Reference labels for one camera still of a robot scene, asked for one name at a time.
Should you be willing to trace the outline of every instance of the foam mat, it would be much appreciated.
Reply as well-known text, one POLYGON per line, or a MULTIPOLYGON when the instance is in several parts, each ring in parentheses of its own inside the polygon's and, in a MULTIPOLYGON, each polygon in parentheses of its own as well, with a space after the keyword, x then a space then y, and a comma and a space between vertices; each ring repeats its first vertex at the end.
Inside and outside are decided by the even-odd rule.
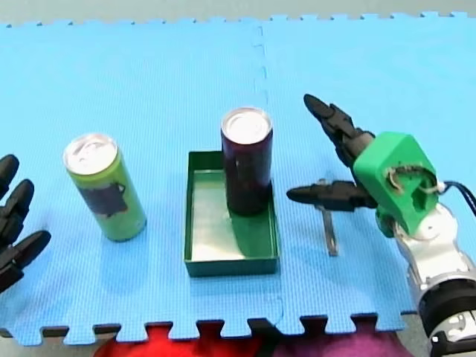
MULTIPOLYGON (((372 212, 334 213, 335 258, 319 212, 286 198, 295 185, 350 178, 302 97, 333 102, 375 133, 414 134, 442 179, 474 187, 475 31, 464 13, 1 28, 0 155, 15 153, 16 182, 36 185, 25 234, 46 228, 53 238, 0 295, 0 327, 24 345, 52 327, 69 328, 67 344, 90 344, 94 327, 110 324, 121 326, 119 341, 142 341, 145 325, 164 322, 171 338, 195 338, 197 321, 216 320, 225 337, 249 335, 250 319, 298 334, 308 316, 326 316, 329 333, 352 332, 361 314, 377 315, 378 329, 403 328, 400 315, 414 310, 406 264, 372 212), (280 270, 190 279, 187 154, 218 149, 221 117, 238 106, 263 107, 274 121, 280 270), (93 131, 117 140, 147 212, 130 242, 102 237, 62 165, 68 142, 93 131)), ((443 201, 476 258, 464 201, 443 201)))

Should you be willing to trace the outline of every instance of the green gripper housing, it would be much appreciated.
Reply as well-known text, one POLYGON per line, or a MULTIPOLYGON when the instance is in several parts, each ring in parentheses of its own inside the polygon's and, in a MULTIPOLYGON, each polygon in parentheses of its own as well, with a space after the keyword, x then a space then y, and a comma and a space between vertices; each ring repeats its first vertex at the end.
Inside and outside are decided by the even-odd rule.
POLYGON ((388 170, 402 165, 419 165, 436 175, 434 167, 415 138, 399 132, 383 132, 357 158, 353 165, 356 178, 377 201, 377 223, 382 233, 392 237, 386 224, 397 221, 407 232, 414 234, 423 218, 438 203, 436 193, 426 193, 420 187, 430 188, 434 182, 423 174, 398 175, 403 188, 398 191, 387 179, 388 170))

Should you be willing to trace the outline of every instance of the tray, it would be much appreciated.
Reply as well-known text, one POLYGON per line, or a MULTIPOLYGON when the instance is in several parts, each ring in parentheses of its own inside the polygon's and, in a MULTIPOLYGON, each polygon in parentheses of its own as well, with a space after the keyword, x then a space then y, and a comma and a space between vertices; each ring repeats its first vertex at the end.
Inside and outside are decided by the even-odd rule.
POLYGON ((191 277, 272 274, 278 260, 274 203, 242 217, 225 198, 222 152, 190 152, 184 261, 191 277))

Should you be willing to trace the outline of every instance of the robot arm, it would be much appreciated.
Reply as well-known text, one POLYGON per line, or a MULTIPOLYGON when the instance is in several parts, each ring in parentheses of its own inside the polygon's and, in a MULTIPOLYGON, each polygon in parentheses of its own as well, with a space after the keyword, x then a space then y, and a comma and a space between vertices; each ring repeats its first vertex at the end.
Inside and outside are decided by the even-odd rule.
POLYGON ((462 184, 439 182, 411 135, 375 136, 355 128, 337 106, 309 94, 304 103, 319 120, 354 181, 296 187, 287 196, 327 210, 375 208, 379 229, 395 237, 408 262, 408 285, 431 345, 431 356, 476 351, 476 269, 457 246, 457 220, 439 202, 458 188, 476 216, 476 198, 462 184))
MULTIPOLYGON (((8 192, 18 167, 19 161, 13 155, 0 159, 0 199, 8 192)), ((13 245, 22 232, 33 192, 33 183, 23 180, 10 194, 5 205, 0 206, 0 293, 22 279, 22 269, 50 242, 51 235, 47 231, 38 231, 13 245)))

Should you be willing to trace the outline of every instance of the green can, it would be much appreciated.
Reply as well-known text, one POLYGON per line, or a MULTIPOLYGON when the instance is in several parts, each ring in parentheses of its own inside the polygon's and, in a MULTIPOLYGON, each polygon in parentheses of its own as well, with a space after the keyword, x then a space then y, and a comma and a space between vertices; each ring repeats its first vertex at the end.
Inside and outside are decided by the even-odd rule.
POLYGON ((98 133, 83 135, 66 147, 63 161, 110 240, 123 242, 144 229, 144 209, 113 139, 98 133))

